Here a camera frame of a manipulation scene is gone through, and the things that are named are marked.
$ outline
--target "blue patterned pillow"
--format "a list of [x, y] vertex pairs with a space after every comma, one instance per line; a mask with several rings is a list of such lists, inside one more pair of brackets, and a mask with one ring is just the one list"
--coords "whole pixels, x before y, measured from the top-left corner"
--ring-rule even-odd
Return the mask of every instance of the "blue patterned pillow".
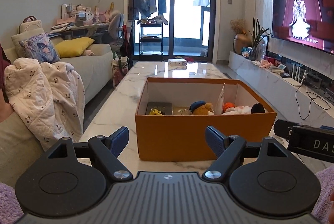
[[43, 62], [52, 64], [60, 60], [47, 33], [20, 41], [19, 44], [27, 58], [36, 59], [40, 64]]

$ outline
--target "potted plant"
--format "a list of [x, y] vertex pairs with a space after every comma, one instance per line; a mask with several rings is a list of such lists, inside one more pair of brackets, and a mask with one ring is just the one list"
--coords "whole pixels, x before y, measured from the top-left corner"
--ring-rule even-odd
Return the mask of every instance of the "potted plant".
[[241, 55], [243, 47], [252, 46], [252, 41], [247, 36], [246, 21], [244, 19], [233, 19], [230, 22], [231, 29], [235, 32], [233, 51]]
[[249, 51], [249, 60], [254, 61], [257, 57], [257, 47], [260, 44], [261, 40], [267, 36], [265, 34], [270, 28], [264, 29], [260, 26], [260, 23], [258, 22], [258, 19], [256, 19], [255, 23], [255, 17], [253, 17], [253, 33], [249, 31], [252, 35], [252, 49]]

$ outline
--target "purple fuzzy fabric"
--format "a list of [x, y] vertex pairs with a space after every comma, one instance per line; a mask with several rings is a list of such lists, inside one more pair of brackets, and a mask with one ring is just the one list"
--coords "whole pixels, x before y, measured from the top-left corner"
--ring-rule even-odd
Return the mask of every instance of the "purple fuzzy fabric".
[[23, 216], [16, 199], [15, 191], [10, 186], [0, 183], [0, 224], [12, 224]]
[[332, 206], [329, 196], [334, 189], [334, 165], [319, 171], [316, 176], [321, 184], [321, 192], [313, 208], [312, 215], [321, 223], [326, 224], [328, 222], [329, 209]]

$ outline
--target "television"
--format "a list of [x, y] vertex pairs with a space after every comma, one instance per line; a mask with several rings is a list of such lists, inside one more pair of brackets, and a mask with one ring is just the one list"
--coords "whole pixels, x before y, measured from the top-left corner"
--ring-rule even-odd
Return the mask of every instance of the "television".
[[273, 0], [272, 37], [334, 54], [334, 0]]

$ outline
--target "panda print blanket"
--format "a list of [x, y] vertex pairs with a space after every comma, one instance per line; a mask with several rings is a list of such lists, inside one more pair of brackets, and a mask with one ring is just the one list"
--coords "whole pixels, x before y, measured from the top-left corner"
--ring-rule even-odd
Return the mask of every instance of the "panda print blanket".
[[83, 132], [85, 89], [71, 64], [19, 58], [4, 72], [9, 103], [44, 150]]

